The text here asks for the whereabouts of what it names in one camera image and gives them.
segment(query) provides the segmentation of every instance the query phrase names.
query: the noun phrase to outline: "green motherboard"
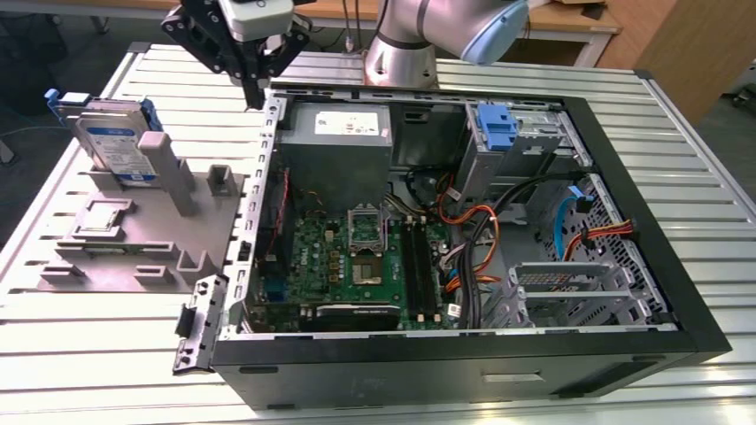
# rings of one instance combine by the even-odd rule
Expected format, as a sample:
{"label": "green motherboard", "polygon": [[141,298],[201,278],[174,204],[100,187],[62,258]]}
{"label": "green motherboard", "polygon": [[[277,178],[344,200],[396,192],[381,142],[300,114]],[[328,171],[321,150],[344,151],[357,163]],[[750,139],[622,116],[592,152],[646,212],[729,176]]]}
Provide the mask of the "green motherboard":
{"label": "green motherboard", "polygon": [[[380,223],[356,220],[352,236],[370,240],[378,236]],[[441,224],[425,226],[429,245],[436,251],[446,243],[446,229]],[[382,252],[358,252],[349,255],[348,223],[344,219],[308,217],[294,224],[290,273],[284,280],[266,278],[264,287],[270,299],[264,306],[266,323],[276,332],[296,332],[296,316],[301,305],[389,304],[401,309],[398,328],[437,329],[441,323],[429,317],[410,318],[406,309],[406,287],[401,255],[401,223],[385,223]],[[428,270],[440,288],[434,270]]]}

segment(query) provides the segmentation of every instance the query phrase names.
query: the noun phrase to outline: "robotic arm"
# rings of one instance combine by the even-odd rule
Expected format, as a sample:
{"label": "robotic arm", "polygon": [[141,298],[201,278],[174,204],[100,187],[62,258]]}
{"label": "robotic arm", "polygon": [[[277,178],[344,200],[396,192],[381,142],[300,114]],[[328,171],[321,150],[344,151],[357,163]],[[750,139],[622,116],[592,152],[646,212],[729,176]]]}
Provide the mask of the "robotic arm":
{"label": "robotic arm", "polygon": [[[162,31],[214,73],[244,89],[261,109],[264,87],[306,46],[310,24],[294,6],[316,0],[181,0]],[[365,59],[365,83],[436,84],[433,44],[462,60],[488,65],[506,51],[528,18],[526,0],[384,0],[377,37]],[[265,54],[265,40],[281,46]]]}
{"label": "robotic arm", "polygon": [[[264,87],[306,46],[309,23],[294,6],[316,0],[181,0],[162,31],[214,73],[228,73],[244,90],[246,107],[261,109]],[[265,54],[265,41],[281,46]]]}

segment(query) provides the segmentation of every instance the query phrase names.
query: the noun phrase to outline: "slotted aluminum surface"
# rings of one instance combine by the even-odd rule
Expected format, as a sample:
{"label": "slotted aluminum surface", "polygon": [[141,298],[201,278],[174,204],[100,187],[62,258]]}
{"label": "slotted aluminum surface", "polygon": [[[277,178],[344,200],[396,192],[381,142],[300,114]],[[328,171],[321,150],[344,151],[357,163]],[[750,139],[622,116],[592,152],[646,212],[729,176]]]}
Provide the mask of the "slotted aluminum surface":
{"label": "slotted aluminum surface", "polygon": [[[753,210],[653,84],[628,71],[438,63],[445,89],[568,95],[596,117],[698,285],[733,352],[669,370],[600,399],[253,412],[217,375],[170,376],[185,295],[34,293],[40,262],[93,190],[72,144],[0,254],[0,422],[156,423],[297,419],[320,423],[752,423],[756,406]],[[360,61],[305,53],[289,81],[361,82]],[[176,155],[194,171],[253,170],[260,112],[178,47],[129,53],[104,96],[149,96]]]}

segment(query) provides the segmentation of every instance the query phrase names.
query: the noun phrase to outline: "sticker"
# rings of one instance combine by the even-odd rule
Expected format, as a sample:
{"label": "sticker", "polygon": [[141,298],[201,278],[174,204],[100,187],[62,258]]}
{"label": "sticker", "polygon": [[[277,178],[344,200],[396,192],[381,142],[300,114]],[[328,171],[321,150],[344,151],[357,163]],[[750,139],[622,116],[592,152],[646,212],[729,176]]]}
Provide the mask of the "sticker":
{"label": "sticker", "polygon": [[461,316],[461,307],[456,304],[449,304],[449,309],[446,310],[446,315],[450,317]]}
{"label": "sticker", "polygon": [[378,114],[374,112],[318,112],[316,135],[378,135]]}
{"label": "sticker", "polygon": [[454,200],[458,201],[461,198],[461,193],[454,188],[446,189],[446,195]]}
{"label": "sticker", "polygon": [[137,149],[140,139],[129,128],[89,127],[89,140],[98,157],[125,186],[149,186],[156,174]]}

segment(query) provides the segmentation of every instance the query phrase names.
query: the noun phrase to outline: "floor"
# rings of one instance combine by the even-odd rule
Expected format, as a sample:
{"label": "floor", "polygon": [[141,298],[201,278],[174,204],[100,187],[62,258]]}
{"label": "floor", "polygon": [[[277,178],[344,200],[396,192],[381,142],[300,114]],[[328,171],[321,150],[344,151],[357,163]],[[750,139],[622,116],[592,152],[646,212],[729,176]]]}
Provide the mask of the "floor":
{"label": "floor", "polygon": [[[68,56],[50,66],[50,72],[64,91],[97,94],[132,41],[170,42],[152,20],[112,19],[109,32],[98,35],[88,18],[66,16],[61,17],[57,29],[66,43]],[[314,34],[308,49],[340,51],[342,41],[340,31],[326,28]],[[0,247],[70,139],[65,130],[54,128],[57,125],[50,113],[18,114],[0,99],[0,139],[16,154],[10,164],[0,165]],[[45,128],[2,135],[32,126]],[[729,100],[721,99],[700,123],[698,133],[749,196],[756,198],[756,115],[734,109]]]}

